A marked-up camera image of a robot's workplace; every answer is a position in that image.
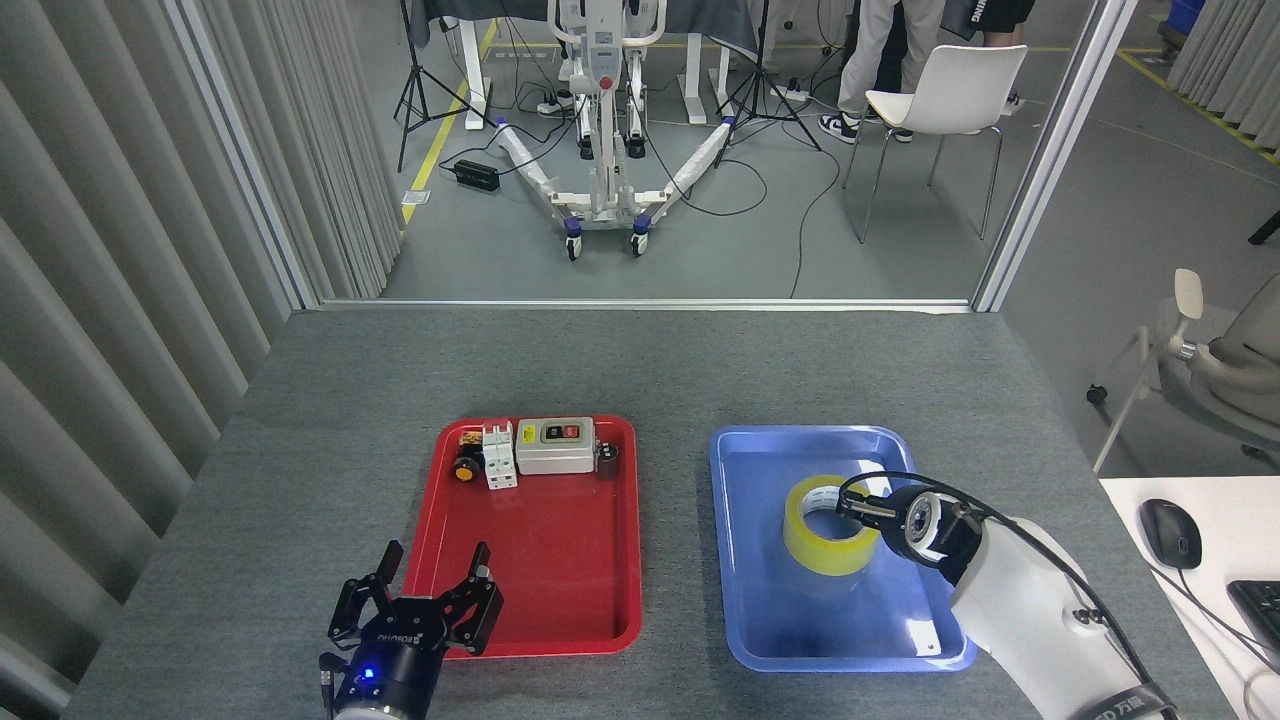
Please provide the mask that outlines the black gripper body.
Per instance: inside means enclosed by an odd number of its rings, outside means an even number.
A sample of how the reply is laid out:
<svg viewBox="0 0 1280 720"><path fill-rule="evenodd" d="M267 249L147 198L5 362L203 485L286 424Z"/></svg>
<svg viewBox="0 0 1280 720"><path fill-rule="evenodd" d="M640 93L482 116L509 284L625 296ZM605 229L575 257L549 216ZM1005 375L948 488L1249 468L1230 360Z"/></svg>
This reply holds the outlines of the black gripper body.
<svg viewBox="0 0 1280 720"><path fill-rule="evenodd" d="M449 625L431 598L396 598L369 620L337 692L338 714L425 714Z"/></svg>
<svg viewBox="0 0 1280 720"><path fill-rule="evenodd" d="M906 506L906 489L893 489L884 497L870 497L882 514L876 520L882 539L891 550L905 550L904 518Z"/></svg>

